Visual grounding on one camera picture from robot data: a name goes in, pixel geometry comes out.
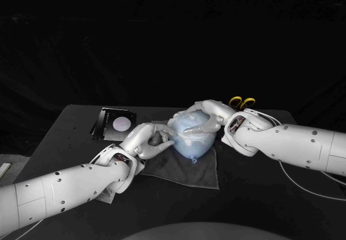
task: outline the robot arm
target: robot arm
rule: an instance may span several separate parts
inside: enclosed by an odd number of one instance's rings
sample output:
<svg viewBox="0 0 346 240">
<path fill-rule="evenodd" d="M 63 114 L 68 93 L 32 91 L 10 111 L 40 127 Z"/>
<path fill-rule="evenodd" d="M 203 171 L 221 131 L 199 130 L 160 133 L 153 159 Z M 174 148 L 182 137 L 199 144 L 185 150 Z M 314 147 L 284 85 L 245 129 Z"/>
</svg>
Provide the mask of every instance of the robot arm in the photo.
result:
<svg viewBox="0 0 346 240">
<path fill-rule="evenodd" d="M 163 136 L 163 143 L 153 147 L 149 139 L 157 131 Z M 88 164 L 1 187 L 0 236 L 89 202 L 105 188 L 123 193 L 134 175 L 144 168 L 144 164 L 136 159 L 137 154 L 141 159 L 150 159 L 174 144 L 167 141 L 167 133 L 176 134 L 166 125 L 143 123 L 128 134 L 120 147 L 111 144 Z"/>
<path fill-rule="evenodd" d="M 205 124 L 208 127 L 200 125 L 187 128 L 185 134 L 216 132 L 224 125 L 222 142 L 242 155 L 251 157 L 260 150 L 274 160 L 346 176 L 345 133 L 293 124 L 274 126 L 255 110 L 245 109 L 236 112 L 213 100 L 196 102 L 177 114 L 196 110 L 211 115 Z"/>
</svg>

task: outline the dark backdrop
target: dark backdrop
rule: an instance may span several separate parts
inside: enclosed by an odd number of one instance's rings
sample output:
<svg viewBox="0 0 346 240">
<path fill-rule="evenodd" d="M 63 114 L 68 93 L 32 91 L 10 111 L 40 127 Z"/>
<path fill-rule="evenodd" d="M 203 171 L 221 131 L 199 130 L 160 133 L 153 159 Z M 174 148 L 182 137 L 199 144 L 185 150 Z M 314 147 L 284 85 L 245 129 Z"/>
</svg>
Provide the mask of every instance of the dark backdrop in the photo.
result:
<svg viewBox="0 0 346 240">
<path fill-rule="evenodd" d="M 69 104 L 254 109 L 346 132 L 346 6 L 12 1 L 0 9 L 0 153 L 30 156 Z"/>
</svg>

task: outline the towel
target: towel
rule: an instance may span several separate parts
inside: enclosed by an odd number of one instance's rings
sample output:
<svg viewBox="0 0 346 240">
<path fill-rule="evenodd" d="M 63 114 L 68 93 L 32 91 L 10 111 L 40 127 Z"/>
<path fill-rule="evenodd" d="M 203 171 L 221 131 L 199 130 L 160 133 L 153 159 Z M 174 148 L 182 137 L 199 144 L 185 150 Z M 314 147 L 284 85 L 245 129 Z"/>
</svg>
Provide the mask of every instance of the towel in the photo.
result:
<svg viewBox="0 0 346 240">
<path fill-rule="evenodd" d="M 164 125 L 167 122 L 151 121 L 153 124 Z M 159 177 L 189 187 L 219 190 L 216 167 L 216 151 L 213 147 L 193 163 L 170 146 L 154 158 L 146 161 L 146 167 L 140 174 Z"/>
</svg>

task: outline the table surface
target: table surface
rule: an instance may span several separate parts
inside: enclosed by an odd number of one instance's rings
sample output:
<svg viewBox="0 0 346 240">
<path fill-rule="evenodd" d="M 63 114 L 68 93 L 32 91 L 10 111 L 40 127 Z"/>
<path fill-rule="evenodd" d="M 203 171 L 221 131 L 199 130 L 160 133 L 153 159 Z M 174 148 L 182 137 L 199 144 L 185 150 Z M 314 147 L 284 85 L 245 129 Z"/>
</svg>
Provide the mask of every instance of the table surface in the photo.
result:
<svg viewBox="0 0 346 240">
<path fill-rule="evenodd" d="M 164 121 L 183 108 L 68 105 L 32 155 L 16 183 L 89 163 L 114 142 L 89 134 L 101 108 L 137 113 L 137 124 Z M 291 114 L 261 110 L 294 124 Z M 22 239 L 120 240 L 167 224 L 219 222 L 249 226 L 291 239 L 343 239 L 346 203 L 314 196 L 288 180 L 280 164 L 262 152 L 241 155 L 218 137 L 219 190 L 183 186 L 154 176 L 137 175 L 113 204 L 91 201 L 46 218 Z M 284 165 L 294 180 L 311 191 L 343 198 L 337 184 L 319 172 Z M 16 239 L 32 227 L 13 232 Z"/>
</svg>

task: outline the robotic hand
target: robotic hand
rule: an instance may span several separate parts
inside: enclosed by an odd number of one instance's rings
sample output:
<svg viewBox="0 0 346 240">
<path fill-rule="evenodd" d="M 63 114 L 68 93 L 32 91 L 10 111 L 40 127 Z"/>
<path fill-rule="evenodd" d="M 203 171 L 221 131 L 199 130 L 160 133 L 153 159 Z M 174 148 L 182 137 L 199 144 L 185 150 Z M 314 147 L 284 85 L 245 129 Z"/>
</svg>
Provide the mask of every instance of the robotic hand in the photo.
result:
<svg viewBox="0 0 346 240">
<path fill-rule="evenodd" d="M 183 133 L 212 133 L 224 128 L 222 142 L 245 156 L 258 150 L 274 160 L 298 167 L 346 176 L 346 134 L 314 127 L 281 124 L 267 114 L 245 109 L 235 111 L 221 101 L 198 101 L 185 111 L 202 110 L 209 121 L 186 128 Z M 278 122 L 274 124 L 261 117 Z"/>
<path fill-rule="evenodd" d="M 160 133 L 163 143 L 150 146 Z M 163 124 L 140 124 L 117 147 L 111 144 L 88 164 L 59 170 L 0 188 L 0 237 L 26 225 L 94 200 L 108 188 L 123 193 L 144 168 L 141 159 L 153 158 L 174 144 L 174 131 Z"/>
</svg>

